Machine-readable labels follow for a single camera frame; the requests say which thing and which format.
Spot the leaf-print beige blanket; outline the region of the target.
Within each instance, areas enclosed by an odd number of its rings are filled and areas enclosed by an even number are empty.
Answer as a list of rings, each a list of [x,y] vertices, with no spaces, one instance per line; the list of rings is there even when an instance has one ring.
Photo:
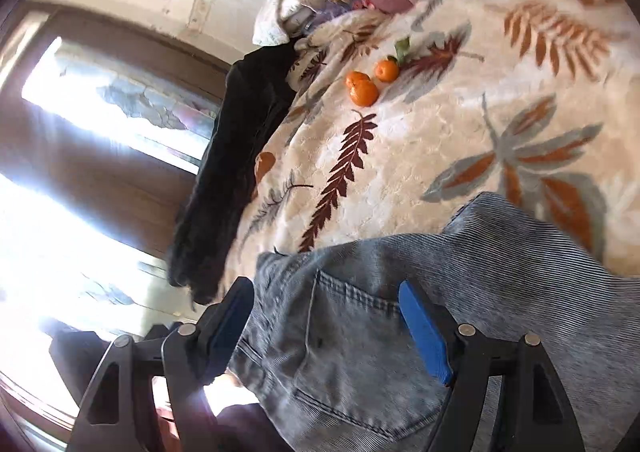
[[[410,38],[392,83],[379,60]],[[639,272],[639,23],[624,0],[423,0],[352,12],[297,45],[292,108],[220,291],[258,255],[440,230],[489,191],[570,235],[613,272]],[[345,77],[380,91],[352,103]]]

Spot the black jacket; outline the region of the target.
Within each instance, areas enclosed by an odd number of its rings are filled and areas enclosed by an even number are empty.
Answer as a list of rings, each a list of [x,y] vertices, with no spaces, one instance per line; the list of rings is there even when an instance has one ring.
[[[255,190],[255,159],[290,109],[286,76],[293,42],[264,46],[234,63],[200,170],[178,216],[168,250],[168,282],[207,305],[218,295],[224,264],[244,208]]]

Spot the grey-blue denim pants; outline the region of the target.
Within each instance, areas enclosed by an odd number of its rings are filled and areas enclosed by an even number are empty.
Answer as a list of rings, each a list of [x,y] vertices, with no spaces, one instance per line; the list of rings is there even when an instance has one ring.
[[[638,281],[496,194],[254,287],[230,370],[296,451],[638,449]]]

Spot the orange tangerine with leaf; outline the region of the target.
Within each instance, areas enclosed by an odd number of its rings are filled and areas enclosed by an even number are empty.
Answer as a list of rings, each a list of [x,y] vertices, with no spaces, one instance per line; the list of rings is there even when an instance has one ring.
[[[375,78],[383,83],[394,82],[406,65],[410,50],[410,38],[403,37],[394,43],[394,53],[379,60],[374,68]]]

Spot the white cloth pile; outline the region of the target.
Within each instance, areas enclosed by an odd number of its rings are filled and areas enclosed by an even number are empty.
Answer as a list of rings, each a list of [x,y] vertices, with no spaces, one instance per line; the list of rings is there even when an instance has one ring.
[[[324,0],[265,0],[253,30],[257,46],[276,46],[296,37],[322,8]]]

